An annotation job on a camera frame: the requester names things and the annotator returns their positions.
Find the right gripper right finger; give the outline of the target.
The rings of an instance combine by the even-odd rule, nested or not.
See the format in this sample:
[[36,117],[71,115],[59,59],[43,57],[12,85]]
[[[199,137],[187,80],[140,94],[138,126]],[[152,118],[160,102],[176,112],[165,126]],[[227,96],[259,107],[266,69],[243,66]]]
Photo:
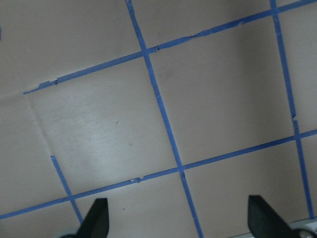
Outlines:
[[248,197],[248,228],[255,238],[306,238],[306,229],[292,229],[260,196]]

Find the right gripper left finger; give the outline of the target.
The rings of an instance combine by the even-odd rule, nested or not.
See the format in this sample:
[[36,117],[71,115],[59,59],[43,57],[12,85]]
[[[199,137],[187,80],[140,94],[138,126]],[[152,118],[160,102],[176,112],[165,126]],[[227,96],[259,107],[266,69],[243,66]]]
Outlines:
[[97,198],[75,234],[67,238],[106,238],[109,233],[109,211],[107,198]]

